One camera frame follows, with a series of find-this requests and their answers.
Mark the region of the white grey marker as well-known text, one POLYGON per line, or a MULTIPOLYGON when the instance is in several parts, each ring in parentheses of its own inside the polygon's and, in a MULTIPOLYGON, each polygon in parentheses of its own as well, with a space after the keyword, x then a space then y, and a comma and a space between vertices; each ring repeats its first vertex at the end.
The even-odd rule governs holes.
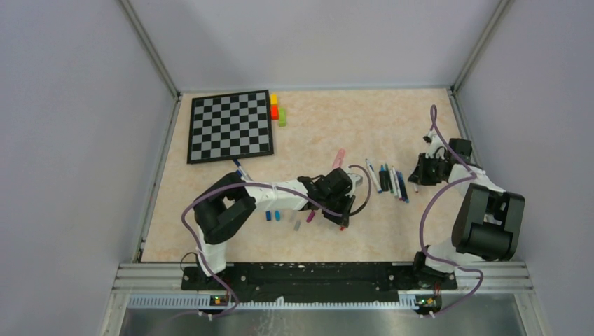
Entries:
POLYGON ((393 188, 394 188, 394 195, 395 195, 395 197, 398 200, 402 201, 403 198, 401 196, 401 191, 400 191, 400 187, 399 187, 399 181, 398 181, 398 178, 397 178, 397 175, 396 175, 396 170, 395 170, 394 167, 391 167, 390 174, 391 174, 391 179, 392 179, 392 185, 393 185, 393 188))

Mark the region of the white pen blue cap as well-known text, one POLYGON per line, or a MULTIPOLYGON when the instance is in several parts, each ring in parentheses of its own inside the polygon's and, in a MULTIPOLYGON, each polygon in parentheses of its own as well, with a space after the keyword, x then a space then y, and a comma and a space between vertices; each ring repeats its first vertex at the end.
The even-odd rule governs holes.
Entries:
POLYGON ((371 164, 371 161, 366 158, 365 159, 365 163, 366 163, 366 167, 368 169, 368 172, 369 172, 369 174, 371 176, 371 180, 372 180, 372 182, 373 182, 373 184, 375 186, 375 189, 377 190, 377 193, 382 193, 383 192, 382 186, 380 185, 380 182, 379 182, 377 176, 375 175, 375 170, 373 168, 373 165, 371 164))

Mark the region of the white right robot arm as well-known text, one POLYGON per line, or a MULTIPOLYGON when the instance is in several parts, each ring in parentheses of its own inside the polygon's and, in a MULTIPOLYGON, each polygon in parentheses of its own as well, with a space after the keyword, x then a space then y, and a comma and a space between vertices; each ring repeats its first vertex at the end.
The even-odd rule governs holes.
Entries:
POLYGON ((525 198, 494 184, 486 171, 471 162, 471 141, 451 138, 444 143, 426 135, 429 147, 418 156, 408 181, 421 186, 441 182, 463 195, 451 237, 416 253, 412 282, 430 288, 454 272, 454 265, 480 261, 509 261, 514 256, 525 208, 525 198))

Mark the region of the black and grey chessboard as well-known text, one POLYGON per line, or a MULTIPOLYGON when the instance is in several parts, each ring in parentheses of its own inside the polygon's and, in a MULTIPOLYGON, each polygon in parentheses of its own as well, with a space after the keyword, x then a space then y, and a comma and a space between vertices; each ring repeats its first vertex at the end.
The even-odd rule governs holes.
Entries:
POLYGON ((189 165, 272 155, 268 90, 194 98, 186 162, 189 165))

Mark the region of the black blue highlighter marker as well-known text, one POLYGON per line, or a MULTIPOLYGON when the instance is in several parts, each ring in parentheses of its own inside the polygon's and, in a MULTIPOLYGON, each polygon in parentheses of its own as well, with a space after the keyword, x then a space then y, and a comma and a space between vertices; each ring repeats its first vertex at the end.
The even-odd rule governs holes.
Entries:
POLYGON ((385 171, 384 165, 382 165, 380 167, 380 171, 379 171, 380 185, 382 186, 383 192, 390 192, 389 182, 386 179, 387 178, 386 173, 387 172, 385 171))

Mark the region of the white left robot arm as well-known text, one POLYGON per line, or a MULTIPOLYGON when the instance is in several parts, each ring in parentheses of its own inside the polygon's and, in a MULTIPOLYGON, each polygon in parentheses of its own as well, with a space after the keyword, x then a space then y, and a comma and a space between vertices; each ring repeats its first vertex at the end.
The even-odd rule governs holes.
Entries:
POLYGON ((220 287, 226 268, 226 244, 255 211, 321 211, 343 228, 357 214, 355 191, 363 177, 342 168, 326 175, 274 183, 248 181, 228 173, 199 196, 192 210, 198 225, 198 281, 208 289, 220 287))

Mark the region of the pink highlighter marker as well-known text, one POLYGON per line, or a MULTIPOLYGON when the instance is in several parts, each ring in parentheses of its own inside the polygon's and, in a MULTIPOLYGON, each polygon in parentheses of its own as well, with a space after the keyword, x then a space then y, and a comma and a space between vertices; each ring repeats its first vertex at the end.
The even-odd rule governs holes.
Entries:
POLYGON ((334 159, 333 165, 332 165, 332 169, 340 168, 343 165, 344 157, 345 157, 345 149, 341 148, 335 156, 335 159, 334 159))

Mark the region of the magenta pen cap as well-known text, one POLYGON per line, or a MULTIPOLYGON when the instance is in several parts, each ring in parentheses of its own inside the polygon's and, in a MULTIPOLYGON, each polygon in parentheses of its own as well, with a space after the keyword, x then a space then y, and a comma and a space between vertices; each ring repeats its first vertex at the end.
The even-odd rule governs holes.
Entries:
POLYGON ((312 219, 315 217, 315 214, 316 213, 314 211, 311 211, 306 219, 306 222, 310 223, 312 221, 312 219))

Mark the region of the green toy block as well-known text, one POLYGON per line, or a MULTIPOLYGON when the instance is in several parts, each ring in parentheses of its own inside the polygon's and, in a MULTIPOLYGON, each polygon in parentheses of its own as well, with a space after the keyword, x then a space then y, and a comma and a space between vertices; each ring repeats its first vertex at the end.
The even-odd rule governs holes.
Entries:
POLYGON ((278 125, 280 127, 286 126, 286 109, 285 108, 278 108, 278 125))

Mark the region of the dark blue pen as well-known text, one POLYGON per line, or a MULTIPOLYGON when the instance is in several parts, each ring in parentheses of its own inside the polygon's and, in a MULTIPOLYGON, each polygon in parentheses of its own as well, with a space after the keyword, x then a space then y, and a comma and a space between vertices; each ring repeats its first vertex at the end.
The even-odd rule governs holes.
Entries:
POLYGON ((395 171, 395 181, 398 184, 400 200, 405 202, 406 197, 405 197, 404 190, 403 190, 403 182, 401 181, 400 173, 398 171, 395 171))

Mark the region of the blue capped pen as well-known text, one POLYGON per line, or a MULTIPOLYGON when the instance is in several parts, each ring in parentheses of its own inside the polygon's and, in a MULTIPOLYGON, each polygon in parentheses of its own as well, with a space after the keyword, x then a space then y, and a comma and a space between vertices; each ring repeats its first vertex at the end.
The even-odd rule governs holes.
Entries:
POLYGON ((403 190, 404 190, 404 194, 405 194, 405 197, 406 197, 405 203, 409 203, 408 192, 406 190, 406 183, 404 181, 403 174, 400 171, 398 171, 398 172, 400 173, 401 181, 403 182, 403 190))

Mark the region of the green transparent pen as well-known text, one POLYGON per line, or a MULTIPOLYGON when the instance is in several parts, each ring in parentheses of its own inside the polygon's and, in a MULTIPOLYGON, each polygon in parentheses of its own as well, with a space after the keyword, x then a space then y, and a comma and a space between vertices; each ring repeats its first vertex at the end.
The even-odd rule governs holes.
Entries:
POLYGON ((386 175, 387 175, 387 178, 386 178, 386 179, 387 179, 387 181, 389 182, 389 189, 390 189, 390 192, 391 192, 391 194, 394 194, 394 193, 395 193, 395 191, 394 191, 394 182, 393 182, 392 171, 391 171, 391 169, 389 168, 389 165, 388 165, 387 163, 385 163, 385 164, 384 164, 384 168, 385 168, 385 171, 387 172, 387 173, 386 173, 386 175))

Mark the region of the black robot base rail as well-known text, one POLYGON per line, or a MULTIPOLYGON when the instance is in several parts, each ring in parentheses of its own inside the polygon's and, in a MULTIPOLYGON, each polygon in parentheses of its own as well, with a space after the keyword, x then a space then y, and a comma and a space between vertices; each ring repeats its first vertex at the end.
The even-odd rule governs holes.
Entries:
POLYGON ((372 303, 396 302, 401 291, 455 290, 452 274, 425 271, 411 262, 237 262, 207 276, 199 266, 183 271, 184 291, 226 291, 240 302, 372 303))

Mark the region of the orange toy block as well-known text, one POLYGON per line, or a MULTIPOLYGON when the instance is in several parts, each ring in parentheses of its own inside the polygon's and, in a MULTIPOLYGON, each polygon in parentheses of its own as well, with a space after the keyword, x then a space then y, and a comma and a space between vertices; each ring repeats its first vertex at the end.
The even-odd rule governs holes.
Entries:
POLYGON ((278 120, 279 119, 279 109, 278 109, 278 105, 273 104, 270 107, 270 115, 271 115, 271 119, 272 120, 278 120))

